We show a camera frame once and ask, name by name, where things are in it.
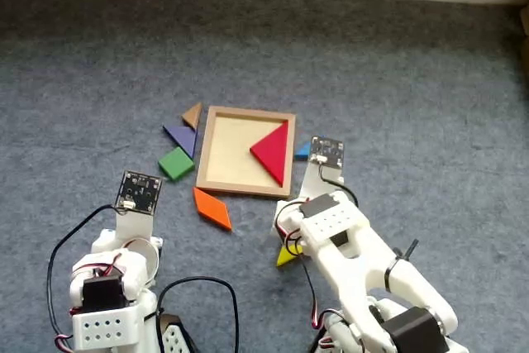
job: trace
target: carpet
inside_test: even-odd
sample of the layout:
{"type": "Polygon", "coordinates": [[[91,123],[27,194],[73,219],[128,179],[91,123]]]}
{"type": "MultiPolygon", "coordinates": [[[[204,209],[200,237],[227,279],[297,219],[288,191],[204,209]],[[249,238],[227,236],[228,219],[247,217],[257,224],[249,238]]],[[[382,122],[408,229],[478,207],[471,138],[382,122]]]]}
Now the carpet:
{"type": "MultiPolygon", "coordinates": [[[[0,338],[52,352],[45,269],[54,244],[112,203],[124,169],[161,174],[162,131],[194,103],[293,112],[297,145],[345,142],[344,176],[390,246],[453,306],[454,339],[526,352],[529,329],[529,95],[510,7],[396,0],[0,0],[0,338]]],[[[199,127],[199,159],[205,114],[199,127]]],[[[296,163],[293,193],[305,168],[296,163]]],[[[310,291],[299,263],[276,269],[274,201],[221,195],[226,233],[196,213],[196,171],[166,183],[156,292],[208,274],[234,285],[241,351],[303,352],[310,291]]],[[[69,274],[106,213],[55,262],[59,322],[69,274]]],[[[310,264],[320,308],[336,305],[310,264]]],[[[229,295],[168,294],[204,352],[231,351],[229,295]]]]}

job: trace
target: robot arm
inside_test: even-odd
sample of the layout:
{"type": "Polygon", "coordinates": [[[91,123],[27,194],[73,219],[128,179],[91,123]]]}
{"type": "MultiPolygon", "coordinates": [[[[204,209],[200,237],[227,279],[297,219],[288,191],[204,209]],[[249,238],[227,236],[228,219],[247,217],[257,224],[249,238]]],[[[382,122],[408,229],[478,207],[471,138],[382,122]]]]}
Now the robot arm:
{"type": "MultiPolygon", "coordinates": [[[[324,155],[322,147],[326,142],[335,149],[338,146],[335,141],[319,137],[313,139],[312,146],[314,140],[317,148],[316,153],[311,148],[311,157],[315,161],[309,160],[303,195],[301,200],[291,202],[302,203],[294,206],[279,202],[276,217],[282,230],[292,233],[298,230],[303,254],[312,257],[340,300],[350,328],[348,341],[341,333],[341,349],[350,352],[365,349],[370,353],[468,353],[446,338],[457,328],[457,318],[448,302],[406,257],[389,248],[342,191],[333,192],[335,187],[319,178],[322,167],[330,168],[324,164],[331,158],[324,155]],[[336,244],[344,239],[345,244],[336,244]],[[408,301],[412,308],[403,308],[401,312],[384,310],[384,304],[368,296],[370,290],[380,288],[408,301]]],[[[326,175],[332,173],[340,183],[340,172],[334,168],[326,175]]]]}

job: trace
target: black cable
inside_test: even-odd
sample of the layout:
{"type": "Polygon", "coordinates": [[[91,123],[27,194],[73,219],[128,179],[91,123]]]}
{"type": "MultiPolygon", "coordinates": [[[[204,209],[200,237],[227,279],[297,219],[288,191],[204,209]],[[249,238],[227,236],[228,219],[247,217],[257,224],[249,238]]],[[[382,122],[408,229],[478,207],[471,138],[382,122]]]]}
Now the black cable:
{"type": "MultiPolygon", "coordinates": [[[[296,239],[296,242],[295,242],[295,249],[297,251],[297,253],[299,252],[298,250],[298,242],[299,242],[299,239],[296,239]]],[[[311,280],[311,276],[310,274],[308,273],[308,269],[307,269],[307,266],[305,265],[305,260],[303,259],[303,256],[302,255],[299,255],[299,259],[301,260],[301,265],[303,266],[303,270],[305,271],[305,275],[307,276],[307,282],[308,282],[308,286],[310,287],[311,289],[311,295],[312,295],[312,314],[311,314],[311,324],[312,324],[312,327],[313,328],[316,328],[318,329],[319,327],[322,326],[322,319],[323,319],[323,316],[326,314],[326,313],[332,313],[332,314],[336,314],[338,317],[341,317],[341,319],[346,322],[346,324],[349,324],[346,320],[345,317],[343,317],[343,315],[341,313],[339,313],[337,310],[335,309],[325,309],[325,310],[322,310],[322,312],[317,315],[317,298],[316,298],[316,291],[314,289],[314,285],[312,284],[312,280],[311,280]],[[313,321],[313,318],[317,316],[317,321],[316,321],[316,324],[314,323],[313,321]]]]}
{"type": "Polygon", "coordinates": [[[165,353],[164,350],[164,338],[162,336],[162,330],[160,325],[160,315],[162,311],[162,301],[164,300],[164,296],[167,294],[167,292],[172,289],[173,287],[179,285],[188,283],[190,281],[211,281],[213,283],[221,284],[227,289],[230,290],[231,294],[231,300],[233,301],[233,312],[235,316],[235,348],[234,352],[237,353],[239,351],[239,309],[237,308],[237,297],[235,295],[235,290],[233,287],[227,282],[222,279],[218,279],[216,277],[210,277],[210,276],[192,276],[192,277],[185,277],[180,280],[176,280],[173,283],[170,283],[167,285],[162,292],[160,293],[160,296],[158,298],[158,304],[156,305],[156,336],[158,337],[158,345],[160,347],[160,352],[165,353]]]}
{"type": "Polygon", "coordinates": [[[330,179],[327,179],[325,177],[323,177],[322,175],[322,167],[323,165],[320,165],[320,169],[319,169],[319,174],[320,174],[320,178],[322,179],[323,182],[327,182],[328,184],[331,184],[333,186],[336,186],[337,188],[340,188],[341,190],[345,190],[349,195],[350,195],[350,198],[353,199],[353,203],[355,203],[356,207],[358,207],[358,198],[356,197],[355,193],[350,190],[349,188],[347,188],[345,185],[342,185],[342,184],[339,184],[335,181],[332,181],[330,179]]]}
{"type": "Polygon", "coordinates": [[[278,215],[275,216],[275,219],[274,219],[274,227],[275,227],[275,230],[278,232],[279,234],[279,237],[281,237],[281,239],[283,240],[287,235],[286,233],[284,233],[283,231],[281,231],[281,228],[279,227],[279,224],[278,224],[278,220],[279,220],[279,215],[281,215],[281,212],[283,212],[283,210],[287,207],[290,207],[290,206],[293,206],[294,204],[303,204],[305,202],[302,202],[301,200],[297,201],[297,202],[290,202],[290,203],[287,203],[283,206],[283,208],[281,208],[278,212],[278,215]]]}
{"type": "Polygon", "coordinates": [[[62,334],[63,332],[60,330],[59,325],[57,324],[57,319],[55,318],[55,310],[53,309],[53,297],[51,294],[51,276],[53,274],[53,263],[55,260],[55,256],[57,255],[57,251],[59,248],[71,237],[73,236],[79,229],[81,229],[84,225],[86,225],[92,218],[94,218],[96,215],[98,215],[101,211],[104,210],[114,210],[115,212],[121,214],[121,210],[115,208],[111,204],[107,204],[104,206],[101,206],[100,208],[93,211],[90,215],[88,215],[86,218],[84,218],[74,229],[72,229],[66,236],[64,236],[55,246],[53,251],[51,251],[50,256],[50,262],[48,263],[48,273],[46,275],[46,302],[48,304],[48,314],[50,315],[50,322],[51,326],[53,327],[55,333],[57,335],[62,334]]]}

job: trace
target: tangram piece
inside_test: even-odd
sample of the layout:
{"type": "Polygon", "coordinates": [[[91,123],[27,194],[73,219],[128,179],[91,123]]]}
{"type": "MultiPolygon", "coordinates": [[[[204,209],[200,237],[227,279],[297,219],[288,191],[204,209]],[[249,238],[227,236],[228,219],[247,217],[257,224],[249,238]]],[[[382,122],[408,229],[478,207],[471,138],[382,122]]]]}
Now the tangram piece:
{"type": "Polygon", "coordinates": [[[165,131],[173,138],[185,153],[192,159],[195,153],[195,143],[197,142],[197,133],[191,127],[187,126],[164,126],[165,131]]]}
{"type": "Polygon", "coordinates": [[[294,154],[294,160],[308,160],[308,152],[311,150],[311,143],[307,142],[294,154]]]}
{"type": "Polygon", "coordinates": [[[191,171],[195,166],[182,148],[170,151],[158,161],[158,164],[173,181],[191,171]]]}
{"type": "Polygon", "coordinates": [[[195,197],[197,211],[200,215],[215,222],[218,226],[231,231],[230,216],[224,202],[194,187],[193,195],[195,197]]]}
{"type": "Polygon", "coordinates": [[[281,186],[283,186],[287,136],[288,123],[284,122],[279,128],[273,130],[250,148],[251,154],[281,186]]]}
{"type": "MultiPolygon", "coordinates": [[[[292,252],[296,252],[296,247],[294,244],[292,244],[289,249],[292,252]]],[[[303,252],[303,248],[301,246],[298,246],[298,253],[301,254],[303,252]]],[[[281,265],[286,264],[287,262],[290,262],[291,260],[296,259],[296,257],[292,254],[290,254],[285,246],[281,246],[281,251],[279,252],[278,261],[275,264],[276,266],[280,267],[281,265]]]]}
{"type": "Polygon", "coordinates": [[[183,115],[182,119],[195,131],[197,130],[198,120],[200,119],[200,112],[202,111],[202,103],[195,103],[183,115]]]}

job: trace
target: wire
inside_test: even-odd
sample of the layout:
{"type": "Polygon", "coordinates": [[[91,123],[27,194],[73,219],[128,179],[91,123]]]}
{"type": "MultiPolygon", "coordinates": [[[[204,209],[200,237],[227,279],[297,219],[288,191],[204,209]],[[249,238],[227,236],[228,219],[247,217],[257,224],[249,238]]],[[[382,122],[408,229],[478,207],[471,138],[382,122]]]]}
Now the wire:
{"type": "Polygon", "coordinates": [[[285,208],[288,208],[290,206],[293,206],[295,204],[303,204],[305,202],[302,202],[302,201],[297,201],[297,202],[290,202],[290,203],[287,203],[283,206],[283,208],[281,208],[278,212],[278,215],[275,216],[275,219],[274,219],[274,226],[275,226],[275,230],[278,231],[279,233],[279,236],[284,239],[287,235],[288,235],[288,232],[281,226],[278,224],[278,220],[279,220],[279,215],[281,215],[281,212],[283,212],[283,210],[285,208]]]}
{"type": "Polygon", "coordinates": [[[180,284],[189,283],[191,281],[211,281],[213,283],[221,284],[230,290],[231,300],[233,302],[233,313],[235,317],[234,352],[237,353],[239,351],[239,309],[237,308],[237,297],[235,294],[235,290],[227,281],[218,279],[216,277],[210,277],[210,276],[192,276],[192,277],[186,277],[180,280],[176,280],[173,283],[170,283],[169,285],[167,285],[160,293],[160,297],[158,298],[158,304],[156,305],[156,336],[158,337],[158,345],[160,347],[160,352],[165,353],[164,341],[163,341],[162,330],[161,330],[161,325],[160,325],[160,315],[163,312],[162,302],[164,300],[164,296],[173,287],[176,287],[177,285],[180,285],[180,284]]]}
{"type": "Polygon", "coordinates": [[[320,169],[318,171],[318,173],[320,174],[320,178],[322,179],[323,182],[327,182],[328,184],[331,184],[333,186],[336,186],[337,188],[340,188],[341,190],[345,190],[349,195],[350,197],[353,199],[353,203],[355,203],[356,207],[358,207],[358,198],[356,197],[355,193],[350,190],[349,188],[347,188],[345,185],[342,185],[342,184],[339,184],[331,179],[327,179],[325,177],[323,177],[323,174],[322,174],[322,168],[323,168],[323,165],[320,164],[320,169]]]}
{"type": "MultiPolygon", "coordinates": [[[[296,239],[295,246],[294,246],[294,248],[296,249],[296,252],[299,254],[298,243],[299,243],[299,238],[296,239]]],[[[312,314],[311,314],[312,328],[314,328],[315,330],[319,330],[323,325],[323,318],[327,313],[336,314],[338,317],[341,317],[341,319],[344,322],[349,323],[346,320],[346,318],[335,309],[325,309],[318,315],[316,291],[314,290],[314,285],[312,284],[311,276],[308,273],[308,269],[307,269],[307,266],[305,265],[305,260],[303,259],[303,256],[300,255],[299,259],[301,260],[301,265],[303,266],[303,270],[305,271],[305,275],[307,276],[308,286],[310,287],[311,294],[312,294],[312,314]]]]}
{"type": "Polygon", "coordinates": [[[71,338],[73,335],[65,335],[65,334],[59,334],[55,337],[54,343],[57,349],[60,351],[63,351],[64,353],[74,353],[69,347],[63,345],[62,341],[66,341],[67,339],[71,338]]]}
{"type": "Polygon", "coordinates": [[[96,215],[98,215],[101,211],[104,210],[114,210],[118,214],[123,214],[123,210],[120,208],[116,208],[111,204],[106,204],[104,206],[101,206],[100,208],[97,208],[94,210],[90,215],[88,215],[86,218],[84,218],[74,229],[68,232],[66,236],[64,236],[60,241],[57,243],[57,245],[54,247],[53,251],[51,251],[50,256],[50,262],[48,263],[48,271],[46,275],[46,302],[48,305],[48,314],[50,316],[50,322],[51,326],[53,327],[55,333],[57,336],[63,336],[63,332],[59,328],[59,324],[57,324],[57,319],[55,318],[55,310],[53,309],[53,296],[51,293],[51,276],[53,274],[53,264],[55,261],[55,256],[57,255],[57,251],[59,248],[71,237],[73,236],[79,229],[81,229],[84,225],[86,225],[92,218],[94,218],[96,215]]]}
{"type": "Polygon", "coordinates": [[[114,259],[112,260],[112,263],[107,267],[107,269],[102,272],[102,275],[103,276],[108,276],[110,274],[110,272],[112,272],[112,269],[116,269],[117,271],[119,271],[121,274],[123,274],[123,272],[121,272],[118,268],[114,268],[114,265],[116,264],[116,261],[119,259],[119,257],[122,256],[122,253],[118,253],[114,259]]]}

